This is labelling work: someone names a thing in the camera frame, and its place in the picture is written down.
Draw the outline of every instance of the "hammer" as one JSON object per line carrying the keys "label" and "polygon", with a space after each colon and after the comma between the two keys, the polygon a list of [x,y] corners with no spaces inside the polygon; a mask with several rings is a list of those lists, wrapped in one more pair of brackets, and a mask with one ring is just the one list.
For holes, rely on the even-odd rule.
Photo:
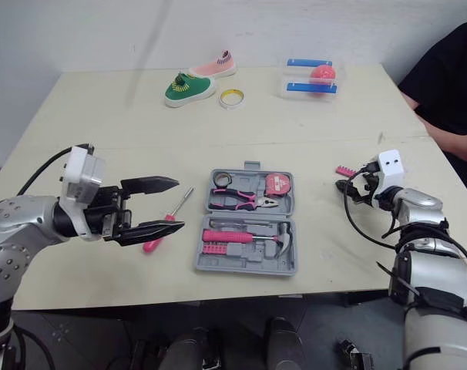
{"label": "hammer", "polygon": [[253,241],[276,241],[281,244],[281,249],[276,253],[275,258],[280,257],[290,247],[291,232],[288,222],[278,224],[278,235],[267,237],[263,235],[254,235],[249,233],[237,233],[236,231],[213,231],[205,230],[203,232],[203,241],[220,243],[251,243]]}

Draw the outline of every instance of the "pliers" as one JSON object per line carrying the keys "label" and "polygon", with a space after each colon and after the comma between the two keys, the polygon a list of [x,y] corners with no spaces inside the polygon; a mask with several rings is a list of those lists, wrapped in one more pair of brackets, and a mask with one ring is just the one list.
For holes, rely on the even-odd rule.
{"label": "pliers", "polygon": [[233,206],[225,204],[210,203],[212,210],[255,210],[258,207],[278,207],[278,201],[266,197],[257,197],[256,193],[251,191],[239,191],[235,189],[214,189],[213,194],[224,195],[226,197],[236,197],[245,200],[246,203],[240,203]]}

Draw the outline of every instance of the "beige tabletop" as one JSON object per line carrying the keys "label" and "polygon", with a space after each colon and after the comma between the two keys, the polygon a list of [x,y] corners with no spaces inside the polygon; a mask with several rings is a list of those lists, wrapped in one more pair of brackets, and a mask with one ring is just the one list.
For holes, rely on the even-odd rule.
{"label": "beige tabletop", "polygon": [[[240,69],[218,80],[240,88],[243,107],[221,108],[218,93],[170,109],[163,91],[176,71],[88,72],[62,75],[0,173],[0,199],[15,194],[39,164],[63,147],[92,142],[107,162],[103,185],[163,175],[181,182],[165,193],[136,195],[133,223],[163,218],[188,187],[180,210],[186,226],[151,255],[141,245],[72,239],[48,247],[33,261],[15,309],[87,308],[270,294],[386,288],[375,261],[390,266],[394,252],[360,237],[345,218],[334,182],[337,165],[359,168],[377,153],[398,149],[405,185],[445,203],[451,232],[467,247],[467,190],[380,66],[348,67],[331,103],[276,96],[276,69]],[[268,277],[196,271],[194,256],[213,168],[239,169],[259,160],[263,170],[294,175],[299,271]],[[28,193],[59,195],[64,159]],[[361,228],[376,237],[389,215],[352,206]]]}

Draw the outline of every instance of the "floor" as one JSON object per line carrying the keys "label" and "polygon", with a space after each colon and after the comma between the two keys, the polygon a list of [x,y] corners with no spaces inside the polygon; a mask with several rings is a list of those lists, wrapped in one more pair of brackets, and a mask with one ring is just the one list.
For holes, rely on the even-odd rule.
{"label": "floor", "polygon": [[[230,368],[263,369],[259,354],[265,323],[280,316],[297,328],[310,369],[345,368],[334,351],[335,342],[344,338],[372,353],[377,370],[400,368],[402,309],[387,298],[350,307],[345,302],[343,294],[309,294],[139,306],[126,309],[125,320],[32,312],[13,316],[19,326],[45,342],[58,370],[105,369],[116,357],[109,370],[128,369],[131,342],[158,334],[175,338],[198,326],[218,328],[227,333],[232,345],[242,343],[251,352],[240,360],[237,355],[236,365]],[[48,368],[29,339],[27,352],[28,370]]]}

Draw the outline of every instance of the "gray toolbox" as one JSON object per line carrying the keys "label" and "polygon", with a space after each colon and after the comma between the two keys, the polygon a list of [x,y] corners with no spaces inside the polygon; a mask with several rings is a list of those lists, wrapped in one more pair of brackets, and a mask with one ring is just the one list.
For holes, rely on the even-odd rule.
{"label": "gray toolbox", "polygon": [[[218,188],[213,181],[219,173],[230,174],[231,183],[226,188]],[[290,190],[285,195],[265,194],[270,174],[276,175],[270,177],[271,189],[273,179],[280,179],[279,174],[289,179]],[[238,197],[235,190],[250,199]],[[252,200],[267,197],[277,202],[277,206],[252,206]],[[209,214],[203,218],[197,248],[198,270],[280,276],[292,276],[297,272],[295,224],[290,219],[294,212],[291,173],[261,171],[259,162],[246,162],[244,170],[213,170],[206,209]]]}

